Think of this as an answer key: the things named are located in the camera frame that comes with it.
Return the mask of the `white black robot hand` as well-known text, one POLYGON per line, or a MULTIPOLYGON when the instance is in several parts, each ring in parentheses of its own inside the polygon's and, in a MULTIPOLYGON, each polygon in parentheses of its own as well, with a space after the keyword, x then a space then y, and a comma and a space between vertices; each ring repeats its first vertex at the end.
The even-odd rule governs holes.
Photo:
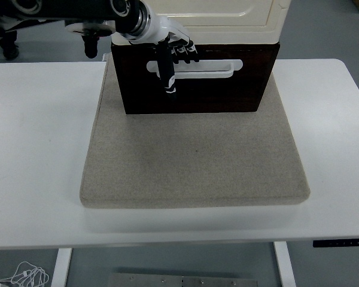
POLYGON ((155 48, 162 86, 172 101, 177 99, 174 64, 198 62, 199 57, 187 29, 178 22, 158 16, 148 6, 140 9, 141 22, 125 38, 135 45, 149 44, 155 48))

